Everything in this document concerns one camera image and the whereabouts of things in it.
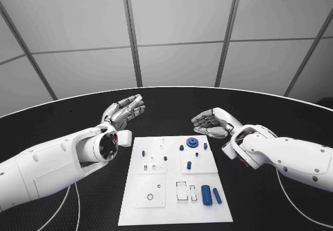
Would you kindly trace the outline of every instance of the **rectangular slot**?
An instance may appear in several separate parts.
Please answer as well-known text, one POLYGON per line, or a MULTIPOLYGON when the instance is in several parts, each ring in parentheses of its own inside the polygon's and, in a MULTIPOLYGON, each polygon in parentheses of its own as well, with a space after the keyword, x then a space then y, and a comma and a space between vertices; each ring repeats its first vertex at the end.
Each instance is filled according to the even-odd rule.
POLYGON ((178 190, 178 201, 188 201, 189 196, 188 196, 188 189, 187 189, 187 182, 181 181, 176 182, 176 190, 178 190))
POLYGON ((189 194, 191 194, 191 201, 192 202, 198 202, 198 198, 197 198, 197 186, 195 185, 189 186, 189 194))

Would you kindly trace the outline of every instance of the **round table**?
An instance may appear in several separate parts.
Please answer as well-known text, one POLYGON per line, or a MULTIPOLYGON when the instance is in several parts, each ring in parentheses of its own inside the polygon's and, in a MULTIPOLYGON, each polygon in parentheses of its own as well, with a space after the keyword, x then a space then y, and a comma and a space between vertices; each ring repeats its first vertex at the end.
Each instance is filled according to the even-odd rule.
MULTIPOLYGON (((333 147, 333 111, 315 104, 257 92, 204 88, 158 87, 113 90, 68 98, 0 118, 0 162, 27 148, 100 124, 112 103, 142 94, 146 112, 129 122, 135 137, 198 135, 191 119, 220 107, 246 124, 264 125, 279 136, 333 147)), ((130 166, 132 147, 120 147, 116 159, 78 183, 81 218, 78 230, 331 230, 311 222, 292 206, 276 168, 254 170, 231 160, 221 147, 228 142, 208 137, 233 223, 119 227, 119 216, 130 166)), ((286 178, 287 194, 303 213, 333 225, 333 193, 286 178)), ((61 205, 67 189, 0 213, 0 230, 38 230, 61 205)), ((44 230, 74 230, 78 199, 73 186, 64 207, 44 230)))

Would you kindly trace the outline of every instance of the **white board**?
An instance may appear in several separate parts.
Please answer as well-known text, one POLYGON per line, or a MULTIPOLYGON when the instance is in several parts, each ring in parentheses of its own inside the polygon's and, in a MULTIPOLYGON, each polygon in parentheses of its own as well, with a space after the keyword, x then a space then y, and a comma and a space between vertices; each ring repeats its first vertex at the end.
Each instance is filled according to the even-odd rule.
POLYGON ((207 136, 138 137, 119 225, 210 222, 233 222, 233 216, 207 136), (200 140, 197 148, 187 145, 189 137, 200 140), (204 205, 202 185, 211 186, 212 205, 204 205), (218 204, 214 188, 223 204, 218 204))

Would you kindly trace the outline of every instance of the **small blue part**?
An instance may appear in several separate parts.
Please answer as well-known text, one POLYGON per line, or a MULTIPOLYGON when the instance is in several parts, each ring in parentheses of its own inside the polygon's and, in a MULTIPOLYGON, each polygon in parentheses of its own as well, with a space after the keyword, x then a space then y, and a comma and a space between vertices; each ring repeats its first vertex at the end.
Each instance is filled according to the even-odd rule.
POLYGON ((202 186, 202 195, 204 195, 204 204, 205 205, 212 205, 212 194, 211 194, 211 187, 210 185, 202 186))
POLYGON ((218 189, 214 188, 214 194, 215 194, 215 197, 217 197, 217 201, 218 203, 221 204, 223 203, 223 200, 221 200, 221 196, 220 196, 220 192, 218 192, 218 189))
POLYGON ((189 161, 188 162, 188 167, 187 167, 189 170, 191 170, 191 165, 192 165, 192 162, 189 161))
POLYGON ((187 140, 187 144, 188 144, 188 146, 189 146, 191 148, 195 148, 195 147, 198 147, 198 145, 200 145, 200 141, 198 141, 197 138, 191 137, 191 138, 187 140))

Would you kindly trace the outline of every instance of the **robotic arm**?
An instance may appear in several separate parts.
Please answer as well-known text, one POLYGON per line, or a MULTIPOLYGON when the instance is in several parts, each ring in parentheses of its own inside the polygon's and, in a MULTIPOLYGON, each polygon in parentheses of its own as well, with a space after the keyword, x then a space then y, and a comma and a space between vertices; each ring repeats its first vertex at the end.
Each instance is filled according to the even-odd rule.
POLYGON ((333 149, 289 137, 277 137, 262 125, 243 125, 221 108, 202 112, 192 119, 195 132, 231 141, 223 147, 231 159, 249 167, 272 164, 289 178, 333 192, 333 149))
POLYGON ((57 193, 114 159, 119 145, 132 146, 127 122, 143 112, 142 95, 113 103, 101 124, 48 141, 0 163, 0 212, 57 193))

